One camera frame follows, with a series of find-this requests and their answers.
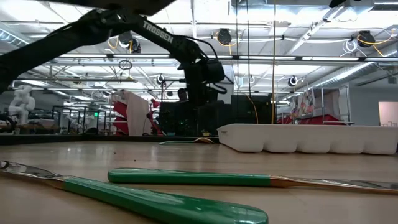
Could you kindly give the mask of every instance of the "ceiling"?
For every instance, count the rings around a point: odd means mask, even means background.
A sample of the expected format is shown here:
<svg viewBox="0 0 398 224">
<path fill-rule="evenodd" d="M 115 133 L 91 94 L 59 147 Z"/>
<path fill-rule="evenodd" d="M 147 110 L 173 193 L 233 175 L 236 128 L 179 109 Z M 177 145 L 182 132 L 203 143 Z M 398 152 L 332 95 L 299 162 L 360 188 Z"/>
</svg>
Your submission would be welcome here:
<svg viewBox="0 0 398 224">
<path fill-rule="evenodd" d="M 149 20 L 155 22 L 161 27 L 166 28 L 172 34 L 188 35 L 209 42 L 216 50 L 218 55 L 272 55 L 274 49 L 274 26 L 273 26 L 273 6 L 270 4 L 264 7 L 255 8 L 248 6 L 248 14 L 245 10 L 239 10 L 238 16 L 234 10 L 236 8 L 228 7 L 229 0 L 176 0 L 174 3 L 158 12 L 156 15 L 149 17 Z M 328 22 L 323 23 L 323 17 L 330 11 L 326 4 L 309 5 L 308 1 L 291 1 L 296 2 L 289 5 L 288 1 L 282 1 L 283 4 L 277 6 L 277 23 L 275 28 L 276 43 L 275 54 L 286 56 L 311 56 L 311 57 L 382 57 L 377 54 L 373 47 L 358 47 L 352 52 L 346 53 L 344 47 L 351 37 L 356 38 L 361 30 L 368 30 L 374 36 L 376 42 L 383 40 L 388 41 L 377 45 L 381 51 L 390 45 L 396 44 L 394 35 L 395 28 L 398 28 L 398 12 L 391 11 L 373 11 L 372 7 L 357 14 L 354 8 L 344 7 L 342 14 L 335 18 L 331 18 Z M 78 20 L 89 10 L 85 7 L 55 4 L 39 1 L 25 0 L 2 0 L 0 2 L 0 30 L 6 30 L 19 39 L 34 42 L 45 37 L 55 29 L 64 26 L 70 22 Z M 211 36 L 216 35 L 220 28 L 228 28 L 232 36 L 231 47 L 225 47 L 218 43 Z M 146 40 L 139 34 L 134 34 L 139 40 L 142 48 L 141 54 L 161 54 L 168 52 Z M 2 53 L 14 50 L 18 47 L 2 39 L 0 35 L 0 49 Z M 117 43 L 116 38 L 110 38 L 109 42 L 101 43 L 94 46 L 80 47 L 69 52 L 70 54 L 126 54 L 128 49 L 121 47 Z M 213 55 L 209 46 L 198 43 L 203 51 L 208 55 Z M 157 77 L 162 74 L 165 78 L 184 78 L 182 71 L 178 71 L 178 62 L 172 59 L 131 59 L 134 64 L 130 70 L 120 70 L 118 67 L 118 59 L 111 62 L 106 59 L 95 59 L 91 57 L 82 57 L 80 60 L 87 64 L 95 62 L 96 65 L 77 66 L 74 59 L 66 60 L 58 58 L 60 62 L 66 62 L 62 66 L 39 66 L 29 73 L 22 74 L 22 78 L 51 78 L 51 81 L 24 82 L 23 84 L 31 84 L 36 87 L 52 87 L 52 88 L 77 88 L 100 90 L 108 89 L 134 89 L 141 92 L 143 98 L 151 99 L 154 96 L 160 98 L 160 92 L 148 94 L 145 89 L 159 89 Z M 346 67 L 344 62 L 328 62 L 328 63 L 277 63 L 275 69 L 272 69 L 270 63 L 250 62 L 248 60 L 230 60 L 223 62 L 225 70 L 230 70 L 240 90 L 271 90 L 272 74 L 274 74 L 275 90 L 295 91 L 304 86 L 309 86 L 317 80 L 337 71 L 342 67 Z M 377 75 L 383 76 L 385 70 L 380 70 L 375 74 L 366 75 L 355 81 L 354 83 L 364 82 Z M 295 75 L 299 80 L 298 86 L 295 88 L 287 85 L 287 79 Z M 58 81 L 56 79 L 81 77 L 83 79 L 96 79 L 97 81 L 84 81 L 81 83 L 73 83 L 70 81 Z M 126 78 L 136 79 L 138 82 L 130 82 Z M 122 79 L 123 81 L 113 81 L 113 78 Z M 378 82 L 378 86 L 382 86 L 384 82 Z M 168 90 L 178 90 L 184 87 L 184 83 L 174 82 Z M 389 88 L 396 88 L 396 85 L 389 85 Z M 68 91 L 60 90 L 58 93 L 64 93 L 65 96 L 86 96 L 92 99 L 104 100 L 97 94 L 99 91 Z M 176 94 L 173 96 L 165 96 L 169 100 L 177 100 Z"/>
</svg>

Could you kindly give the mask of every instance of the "metal blade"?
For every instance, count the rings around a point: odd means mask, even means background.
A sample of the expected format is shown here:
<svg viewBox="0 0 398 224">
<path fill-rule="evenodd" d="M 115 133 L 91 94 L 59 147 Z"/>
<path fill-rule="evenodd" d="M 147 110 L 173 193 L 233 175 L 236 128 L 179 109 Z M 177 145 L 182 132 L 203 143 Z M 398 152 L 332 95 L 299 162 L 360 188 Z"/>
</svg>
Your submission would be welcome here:
<svg viewBox="0 0 398 224">
<path fill-rule="evenodd" d="M 57 177 L 63 177 L 60 174 L 56 174 L 44 169 L 9 161 L 0 161 L 0 173 L 2 172 L 39 179 L 54 179 Z"/>
<path fill-rule="evenodd" d="M 276 180 L 288 180 L 295 183 L 294 186 L 307 186 L 307 187 L 331 187 L 338 189 L 356 189 L 373 192 L 385 192 L 398 194 L 398 183 L 393 182 L 379 182 L 379 181 L 367 181 L 367 180 L 334 180 L 334 179 L 304 179 L 295 177 L 282 177 L 277 175 L 271 176 Z"/>
</svg>

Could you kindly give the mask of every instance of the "person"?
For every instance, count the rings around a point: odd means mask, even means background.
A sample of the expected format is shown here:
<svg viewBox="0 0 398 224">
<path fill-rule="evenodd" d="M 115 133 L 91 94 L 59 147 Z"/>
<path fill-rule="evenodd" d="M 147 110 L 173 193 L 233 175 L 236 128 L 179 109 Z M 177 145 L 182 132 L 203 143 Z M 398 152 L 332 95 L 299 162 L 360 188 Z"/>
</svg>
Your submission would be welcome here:
<svg viewBox="0 0 398 224">
<path fill-rule="evenodd" d="M 187 90 L 185 88 L 179 89 L 178 97 L 180 98 L 180 102 L 188 101 Z"/>
</svg>

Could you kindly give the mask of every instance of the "fluorescent light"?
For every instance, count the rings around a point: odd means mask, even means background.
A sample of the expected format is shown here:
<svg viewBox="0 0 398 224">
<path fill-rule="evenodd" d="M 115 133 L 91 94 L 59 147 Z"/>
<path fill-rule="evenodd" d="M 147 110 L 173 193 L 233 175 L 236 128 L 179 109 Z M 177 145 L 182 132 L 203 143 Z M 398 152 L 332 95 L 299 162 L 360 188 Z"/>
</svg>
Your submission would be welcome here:
<svg viewBox="0 0 398 224">
<path fill-rule="evenodd" d="M 111 91 L 111 90 L 113 90 L 113 89 L 109 89 L 109 88 L 107 88 L 107 89 L 101 89 L 101 88 L 91 88 L 91 89 L 82 89 L 83 91 Z"/>
<path fill-rule="evenodd" d="M 152 55 L 152 54 L 114 54 L 115 58 L 170 58 L 168 54 Z"/>
<path fill-rule="evenodd" d="M 276 60 L 295 60 L 296 57 L 284 57 L 284 56 L 276 56 Z"/>
<path fill-rule="evenodd" d="M 371 61 L 371 62 L 398 62 L 398 58 L 376 57 L 376 58 L 366 58 L 365 61 Z"/>
<path fill-rule="evenodd" d="M 44 82 L 35 81 L 35 80 L 21 80 L 21 82 L 37 86 L 47 86 L 47 84 L 45 84 Z"/>
<path fill-rule="evenodd" d="M 48 90 L 58 90 L 58 91 L 78 91 L 79 89 L 76 88 L 48 88 Z"/>
<path fill-rule="evenodd" d="M 210 59 L 215 59 L 215 55 L 207 55 Z M 217 55 L 218 59 L 232 59 L 232 55 Z"/>
<path fill-rule="evenodd" d="M 61 96 L 69 96 L 68 94 L 62 93 L 62 92 L 57 91 L 57 90 L 54 90 L 54 93 L 59 94 L 59 95 L 61 95 Z"/>
<path fill-rule="evenodd" d="M 375 2 L 375 5 L 398 5 L 398 2 Z"/>
<path fill-rule="evenodd" d="M 79 100 L 93 100 L 92 98 L 87 96 L 73 96 L 73 97 Z"/>
<path fill-rule="evenodd" d="M 239 56 L 239 59 L 247 60 L 273 60 L 273 56 Z M 295 60 L 295 57 L 275 56 L 275 60 Z"/>
<path fill-rule="evenodd" d="M 303 60 L 357 61 L 358 57 L 303 57 Z"/>
<path fill-rule="evenodd" d="M 45 88 L 32 88 L 32 90 L 45 90 Z"/>
<path fill-rule="evenodd" d="M 61 58 L 103 58 L 105 54 L 63 54 Z"/>
</svg>

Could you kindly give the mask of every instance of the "green handle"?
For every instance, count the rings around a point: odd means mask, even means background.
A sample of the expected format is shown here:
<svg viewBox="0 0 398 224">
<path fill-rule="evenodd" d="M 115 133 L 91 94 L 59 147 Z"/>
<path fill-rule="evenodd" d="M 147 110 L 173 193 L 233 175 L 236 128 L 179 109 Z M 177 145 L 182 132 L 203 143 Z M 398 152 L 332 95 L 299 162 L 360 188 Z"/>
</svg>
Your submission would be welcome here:
<svg viewBox="0 0 398 224">
<path fill-rule="evenodd" d="M 268 175 L 221 174 L 176 170 L 118 168 L 108 172 L 108 180 L 115 183 L 135 184 L 198 184 L 270 187 Z"/>
<path fill-rule="evenodd" d="M 119 187 L 80 177 L 66 179 L 64 189 L 163 223 L 268 223 L 265 212 L 247 205 Z"/>
</svg>

